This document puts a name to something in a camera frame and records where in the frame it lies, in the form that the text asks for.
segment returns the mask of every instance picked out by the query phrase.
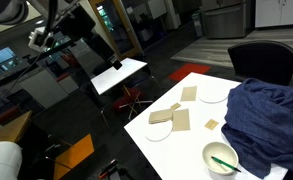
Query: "gray floor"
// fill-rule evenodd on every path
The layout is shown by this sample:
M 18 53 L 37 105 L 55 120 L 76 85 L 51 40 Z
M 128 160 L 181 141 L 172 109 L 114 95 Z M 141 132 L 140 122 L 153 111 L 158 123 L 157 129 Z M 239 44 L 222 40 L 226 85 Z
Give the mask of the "gray floor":
M 279 41 L 293 48 L 293 27 L 255 30 L 243 39 L 210 40 L 203 37 L 177 53 L 172 59 L 233 67 L 227 49 L 235 44 L 253 40 Z
M 172 61 L 170 58 L 194 41 L 196 41 L 195 32 L 190 24 L 146 51 L 150 69 L 164 92 L 177 83 L 167 77 L 185 64 L 181 61 Z M 233 79 L 234 72 L 231 68 L 213 66 L 206 74 Z M 161 92 L 151 82 L 143 84 L 141 89 L 154 100 L 161 95 Z M 71 143 L 77 142 L 90 133 L 95 149 L 106 146 L 108 156 L 117 158 L 123 166 L 128 168 L 135 179 L 160 179 L 123 128 L 129 122 L 128 113 L 115 113 L 110 107 L 105 114 L 110 128 L 106 127 L 98 108 L 91 100 L 80 91 L 76 91 L 65 100 L 34 117 L 33 122 L 47 133 Z

